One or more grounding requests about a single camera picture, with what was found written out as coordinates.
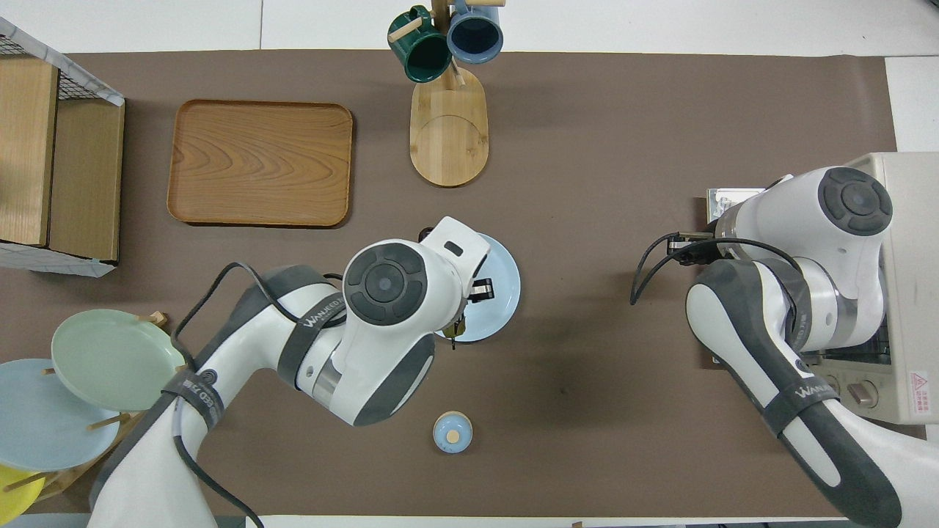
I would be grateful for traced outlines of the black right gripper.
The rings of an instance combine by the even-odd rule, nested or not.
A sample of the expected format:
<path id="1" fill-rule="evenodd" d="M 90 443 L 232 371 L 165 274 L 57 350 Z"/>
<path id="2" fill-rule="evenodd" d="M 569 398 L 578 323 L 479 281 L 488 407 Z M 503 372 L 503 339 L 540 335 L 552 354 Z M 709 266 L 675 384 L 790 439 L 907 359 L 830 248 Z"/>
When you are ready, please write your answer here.
<path id="1" fill-rule="evenodd" d="M 711 232 L 676 232 L 668 236 L 666 255 L 681 266 L 708 265 L 723 254 Z"/>

